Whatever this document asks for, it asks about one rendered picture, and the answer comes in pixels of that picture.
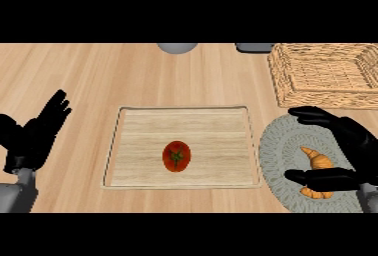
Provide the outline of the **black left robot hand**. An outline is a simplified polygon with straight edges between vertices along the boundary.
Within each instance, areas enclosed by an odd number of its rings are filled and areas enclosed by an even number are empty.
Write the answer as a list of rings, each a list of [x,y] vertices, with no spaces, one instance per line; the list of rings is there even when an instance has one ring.
[[[71,113],[66,93],[59,89],[35,118],[20,126],[13,118],[0,114],[0,146],[7,150],[3,171],[38,170],[47,160],[57,132]]]

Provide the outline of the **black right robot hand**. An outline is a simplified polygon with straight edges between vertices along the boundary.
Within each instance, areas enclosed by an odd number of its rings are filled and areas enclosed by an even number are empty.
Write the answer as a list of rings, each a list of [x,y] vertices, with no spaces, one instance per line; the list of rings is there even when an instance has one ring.
[[[317,125],[331,131],[353,168],[291,169],[285,171],[285,178],[316,192],[353,191],[365,183],[378,186],[378,138],[369,130],[351,118],[336,117],[314,106],[294,107],[288,113],[300,124]]]

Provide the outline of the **golden croissant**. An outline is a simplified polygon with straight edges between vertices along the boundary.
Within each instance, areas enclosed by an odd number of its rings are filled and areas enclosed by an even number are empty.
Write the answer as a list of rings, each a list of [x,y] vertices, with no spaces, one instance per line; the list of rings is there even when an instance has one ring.
[[[313,170],[334,167],[334,163],[326,155],[307,147],[303,147],[301,151],[308,157],[310,167]],[[300,193],[311,199],[329,199],[334,196],[332,192],[316,192],[307,186],[301,188]]]

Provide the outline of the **grey round placemat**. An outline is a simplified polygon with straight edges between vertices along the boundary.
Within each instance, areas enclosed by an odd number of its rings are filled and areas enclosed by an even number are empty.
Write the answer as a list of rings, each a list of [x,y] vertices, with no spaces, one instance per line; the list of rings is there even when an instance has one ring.
[[[331,131],[316,125],[300,124],[289,114],[276,118],[260,139],[260,166],[283,207],[295,213],[362,213],[354,191],[335,192],[329,199],[311,199],[300,193],[303,186],[285,178],[286,170],[310,169],[303,147],[325,154],[335,167],[351,169]]]

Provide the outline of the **wicker basket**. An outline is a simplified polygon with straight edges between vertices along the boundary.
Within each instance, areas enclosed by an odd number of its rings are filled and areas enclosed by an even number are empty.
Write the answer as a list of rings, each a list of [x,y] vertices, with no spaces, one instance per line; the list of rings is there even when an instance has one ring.
[[[277,106],[378,110],[378,43],[276,43]]]

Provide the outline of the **red tomato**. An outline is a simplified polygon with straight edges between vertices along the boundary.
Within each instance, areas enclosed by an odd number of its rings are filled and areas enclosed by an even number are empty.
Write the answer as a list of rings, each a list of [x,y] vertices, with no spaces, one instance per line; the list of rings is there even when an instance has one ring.
[[[190,162],[190,148],[181,141],[173,141],[167,144],[162,151],[162,163],[168,171],[181,172]]]

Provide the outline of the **pale wooden tray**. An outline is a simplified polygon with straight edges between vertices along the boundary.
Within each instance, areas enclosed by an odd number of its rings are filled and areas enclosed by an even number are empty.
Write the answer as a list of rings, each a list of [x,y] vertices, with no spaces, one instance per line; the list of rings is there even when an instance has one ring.
[[[100,186],[258,188],[261,168],[248,108],[122,106]]]

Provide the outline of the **dark grey appliance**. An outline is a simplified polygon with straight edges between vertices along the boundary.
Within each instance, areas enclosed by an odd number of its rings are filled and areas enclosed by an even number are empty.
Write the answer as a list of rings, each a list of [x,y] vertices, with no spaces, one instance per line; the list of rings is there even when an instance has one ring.
[[[236,43],[236,50],[242,53],[269,53],[272,48],[273,43]]]

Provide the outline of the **grey rounded object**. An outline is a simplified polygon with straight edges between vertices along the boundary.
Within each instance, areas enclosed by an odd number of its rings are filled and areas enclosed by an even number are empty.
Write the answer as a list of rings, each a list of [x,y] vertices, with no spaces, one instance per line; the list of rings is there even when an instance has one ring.
[[[195,49],[196,43],[159,43],[158,47],[168,54],[184,54]]]

